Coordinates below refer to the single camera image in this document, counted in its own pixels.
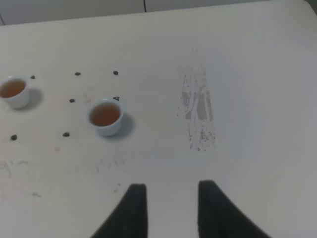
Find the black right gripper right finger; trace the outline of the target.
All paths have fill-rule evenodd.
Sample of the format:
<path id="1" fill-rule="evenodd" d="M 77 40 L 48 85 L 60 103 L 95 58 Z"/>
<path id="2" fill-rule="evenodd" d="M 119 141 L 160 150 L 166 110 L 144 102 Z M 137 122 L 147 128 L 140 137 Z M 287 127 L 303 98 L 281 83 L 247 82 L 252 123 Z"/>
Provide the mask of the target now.
<path id="1" fill-rule="evenodd" d="M 267 238 L 212 180 L 199 182 L 198 233 L 200 238 Z"/>

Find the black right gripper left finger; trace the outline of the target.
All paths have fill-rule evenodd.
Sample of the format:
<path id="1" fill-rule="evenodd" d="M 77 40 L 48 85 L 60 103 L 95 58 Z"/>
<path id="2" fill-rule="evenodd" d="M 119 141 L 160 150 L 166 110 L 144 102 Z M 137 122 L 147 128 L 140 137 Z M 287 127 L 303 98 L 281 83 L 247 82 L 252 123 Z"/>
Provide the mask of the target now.
<path id="1" fill-rule="evenodd" d="M 147 238 L 148 211 L 146 185 L 131 184 L 119 204 L 92 237 Z"/>

